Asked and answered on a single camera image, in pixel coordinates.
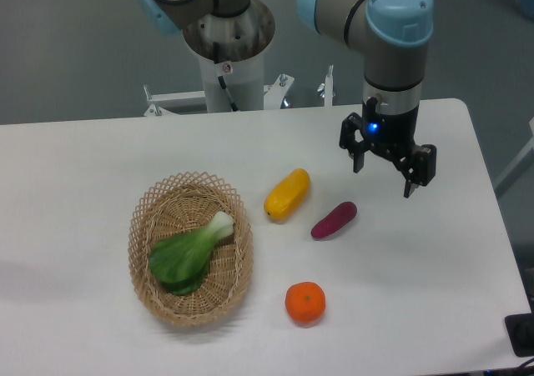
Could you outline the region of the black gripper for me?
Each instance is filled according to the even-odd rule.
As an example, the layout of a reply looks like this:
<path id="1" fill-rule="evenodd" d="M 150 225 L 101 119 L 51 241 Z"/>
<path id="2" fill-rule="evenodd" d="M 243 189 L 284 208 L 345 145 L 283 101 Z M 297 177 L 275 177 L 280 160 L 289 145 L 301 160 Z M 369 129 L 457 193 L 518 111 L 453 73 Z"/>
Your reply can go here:
<path id="1" fill-rule="evenodd" d="M 345 118 L 339 146 L 352 159 L 354 173 L 364 167 L 365 153 L 370 149 L 376 155 L 394 160 L 395 168 L 405 178 L 403 196 L 409 198 L 418 187 L 427 186 L 435 177 L 437 148 L 415 143 L 419 106 L 400 114 L 379 113 L 381 107 L 378 99 L 371 97 L 363 105 L 362 117 L 351 113 Z M 358 141 L 356 134 L 360 131 L 363 139 Z"/>

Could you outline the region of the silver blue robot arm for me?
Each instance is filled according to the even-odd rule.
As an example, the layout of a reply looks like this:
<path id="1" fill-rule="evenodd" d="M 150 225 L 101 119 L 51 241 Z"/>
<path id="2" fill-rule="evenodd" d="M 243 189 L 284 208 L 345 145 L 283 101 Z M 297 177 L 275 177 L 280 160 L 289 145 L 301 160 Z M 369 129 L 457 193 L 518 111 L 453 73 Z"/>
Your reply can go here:
<path id="1" fill-rule="evenodd" d="M 138 0 L 162 33 L 182 33 L 199 59 L 207 109 L 261 110 L 264 54 L 275 20 L 260 0 Z M 340 146 L 359 171 L 370 152 L 403 175 L 405 195 L 436 173 L 435 146 L 415 142 L 433 33 L 434 0 L 296 0 L 300 20 L 364 58 L 362 112 L 341 125 Z"/>

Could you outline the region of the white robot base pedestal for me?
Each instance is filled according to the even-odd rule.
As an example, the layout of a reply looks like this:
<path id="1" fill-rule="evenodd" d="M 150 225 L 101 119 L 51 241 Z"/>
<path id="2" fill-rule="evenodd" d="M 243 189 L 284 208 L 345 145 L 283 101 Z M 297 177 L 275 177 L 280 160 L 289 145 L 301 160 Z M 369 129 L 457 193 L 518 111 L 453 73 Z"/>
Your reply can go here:
<path id="1" fill-rule="evenodd" d="M 199 61 L 206 92 L 216 83 L 229 85 L 257 80 L 264 86 L 264 55 L 275 35 L 275 20 L 260 1 L 233 18 L 207 15 L 183 30 L 184 41 Z"/>

